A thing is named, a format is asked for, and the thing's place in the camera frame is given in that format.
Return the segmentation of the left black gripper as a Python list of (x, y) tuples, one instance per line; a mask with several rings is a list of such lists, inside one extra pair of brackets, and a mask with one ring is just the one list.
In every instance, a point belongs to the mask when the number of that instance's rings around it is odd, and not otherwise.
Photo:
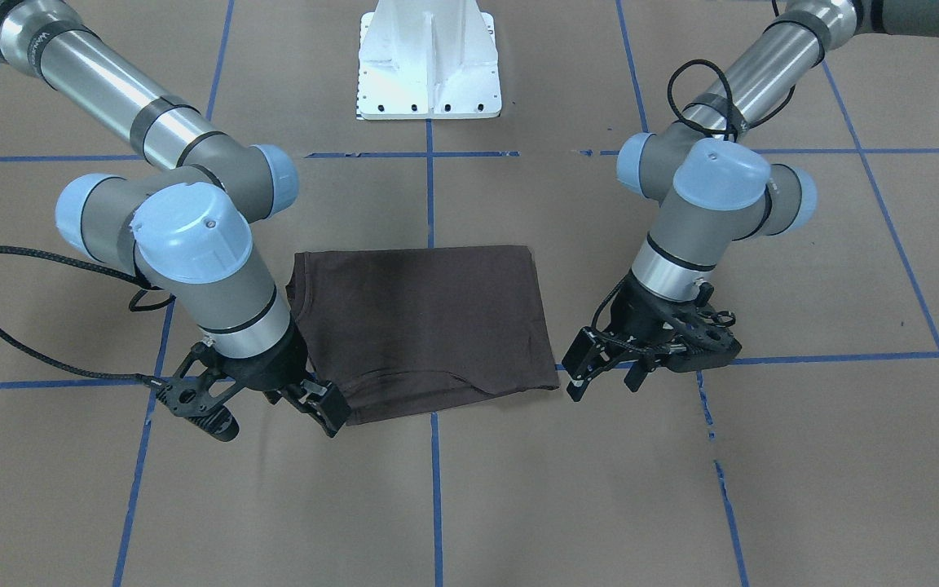
[(697, 339), (688, 332), (693, 326), (690, 308), (656, 296), (633, 274), (626, 274), (560, 361), (570, 377), (566, 392), (571, 400), (581, 401), (593, 379), (622, 363), (631, 364), (624, 383), (637, 393), (648, 375), (666, 367), (672, 357), (700, 351)]

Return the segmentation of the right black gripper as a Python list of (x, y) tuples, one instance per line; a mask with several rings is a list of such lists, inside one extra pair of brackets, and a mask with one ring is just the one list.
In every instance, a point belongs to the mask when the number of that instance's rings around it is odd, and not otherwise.
[(232, 378), (246, 389), (261, 391), (273, 404), (280, 399), (288, 401), (334, 438), (353, 409), (334, 382), (308, 371), (308, 358), (305, 339), (291, 322), (271, 348), (250, 358), (235, 358)]

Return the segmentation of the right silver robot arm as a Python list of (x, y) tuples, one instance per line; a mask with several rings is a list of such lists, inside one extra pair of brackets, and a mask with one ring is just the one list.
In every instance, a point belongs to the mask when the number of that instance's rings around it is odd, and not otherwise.
[(157, 169), (134, 181), (83, 175), (55, 205), (57, 230), (82, 259), (51, 255), (53, 263), (167, 291), (201, 331), (171, 376), (126, 379), (218, 441), (238, 434), (227, 401), (244, 390), (288, 402), (333, 437), (350, 405), (306, 370), (306, 343), (251, 233), (297, 198), (287, 153), (217, 129), (64, 1), (0, 1), (0, 64), (66, 96)]

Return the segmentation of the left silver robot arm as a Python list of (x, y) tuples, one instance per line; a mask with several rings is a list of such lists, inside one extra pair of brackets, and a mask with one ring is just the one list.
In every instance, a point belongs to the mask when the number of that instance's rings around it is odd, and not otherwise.
[(616, 178), (659, 204), (628, 274), (601, 303), (611, 322), (583, 327), (562, 358), (567, 394), (630, 364), (637, 391), (650, 373), (711, 370), (741, 352), (735, 315), (717, 311), (711, 275), (728, 245), (804, 226), (818, 204), (812, 175), (741, 144), (787, 103), (797, 82), (858, 34), (939, 38), (939, 1), (790, 1), (716, 82), (660, 133), (630, 137)]

